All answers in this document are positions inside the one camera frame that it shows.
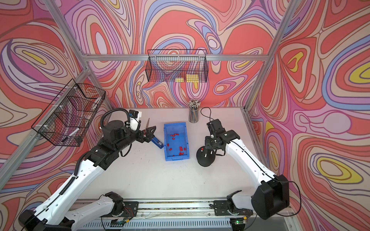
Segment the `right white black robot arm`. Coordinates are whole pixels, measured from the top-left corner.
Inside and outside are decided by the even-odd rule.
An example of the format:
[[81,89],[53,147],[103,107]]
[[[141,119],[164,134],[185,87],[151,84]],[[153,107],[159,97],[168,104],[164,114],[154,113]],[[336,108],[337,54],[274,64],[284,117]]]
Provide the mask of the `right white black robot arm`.
[[233,130],[205,137],[202,153],[210,157],[217,150],[231,156],[247,173],[253,183],[253,195],[236,191],[227,196],[231,208],[254,210],[266,220],[290,206],[289,182],[284,175],[277,176],[265,167],[244,145]]

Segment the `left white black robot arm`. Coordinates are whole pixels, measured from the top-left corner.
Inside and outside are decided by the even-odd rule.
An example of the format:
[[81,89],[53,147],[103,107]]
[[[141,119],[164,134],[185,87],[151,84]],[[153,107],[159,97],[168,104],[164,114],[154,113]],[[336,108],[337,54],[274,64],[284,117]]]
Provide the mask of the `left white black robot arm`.
[[118,158],[122,150],[137,141],[151,142],[156,127],[140,129],[141,122],[113,120],[101,124],[103,137],[77,161],[75,170],[62,186],[34,210],[25,210],[18,220],[24,231],[76,231],[104,215],[119,216],[125,211],[123,199],[114,192],[79,209],[70,208],[89,185]]

